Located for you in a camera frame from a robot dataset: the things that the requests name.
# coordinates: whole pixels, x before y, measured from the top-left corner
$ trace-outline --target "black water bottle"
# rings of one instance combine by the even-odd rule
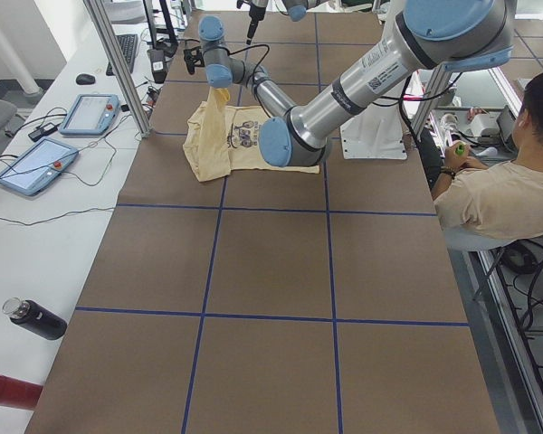
[[[51,341],[66,331],[66,321],[32,300],[10,298],[2,306],[2,311],[14,324]]]

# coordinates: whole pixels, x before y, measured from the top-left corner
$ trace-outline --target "man's hand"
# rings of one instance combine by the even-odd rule
[[[457,154],[457,149],[461,146],[463,151],[461,155]],[[450,167],[455,172],[458,172],[467,162],[469,156],[469,146],[461,140],[457,140],[444,151],[444,165]]]
[[[463,169],[488,169],[489,167],[479,161],[474,156],[467,156],[467,160],[464,162],[464,165],[462,165]]]

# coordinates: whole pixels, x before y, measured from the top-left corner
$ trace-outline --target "beige shirt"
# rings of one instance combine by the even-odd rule
[[[543,173],[512,162],[457,174],[434,207],[444,228],[500,240],[543,234]]]

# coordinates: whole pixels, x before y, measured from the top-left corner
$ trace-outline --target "white desk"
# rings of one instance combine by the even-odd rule
[[[116,33],[137,33],[140,41],[144,28],[145,24],[117,26]],[[145,76],[152,78],[146,51],[146,45],[140,43],[132,74],[136,86],[146,80]],[[124,104],[116,79],[105,75],[107,62],[99,36],[93,31],[29,119],[44,116],[54,107],[69,109],[81,93],[115,93]],[[96,83],[91,86],[75,84],[75,77],[82,72],[94,75]],[[140,86],[139,95],[143,96],[146,89],[147,85]],[[120,113],[113,127],[124,116]],[[33,142],[27,134],[31,130],[32,127],[22,130],[5,153],[20,155],[30,147]],[[90,138],[62,137],[59,133],[52,137],[78,148],[92,141]],[[34,222],[68,211],[114,206],[136,154],[139,137],[132,118],[125,120],[109,136],[108,140],[118,152],[110,170],[95,187],[84,185],[71,175],[61,175],[51,187],[34,198],[19,196],[0,186],[0,216]],[[81,152],[69,170],[94,183],[100,178],[111,154],[112,150],[101,141],[96,147]],[[32,227],[0,222],[0,374],[44,383],[61,340],[47,341],[11,324],[1,312],[2,305],[9,297],[30,298],[68,321],[110,216],[111,212],[88,212]],[[0,407],[0,434],[24,432],[31,415],[30,411]]]

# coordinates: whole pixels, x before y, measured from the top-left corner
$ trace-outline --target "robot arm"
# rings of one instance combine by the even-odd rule
[[[320,6],[327,1],[328,0],[281,0],[293,22],[299,21],[306,16],[308,9]],[[237,8],[240,9],[244,3],[249,4],[250,18],[252,19],[247,30],[247,41],[245,42],[250,45],[255,36],[257,26],[265,18],[265,10],[268,7],[269,0],[251,0],[249,2],[238,0]]]
[[[200,24],[207,78],[252,90],[270,111],[260,150],[271,165],[316,165],[329,154],[329,134],[418,69],[445,63],[448,71],[499,66],[510,58],[516,0],[407,0],[394,29],[306,106],[294,102],[264,68],[231,58],[215,17]]]

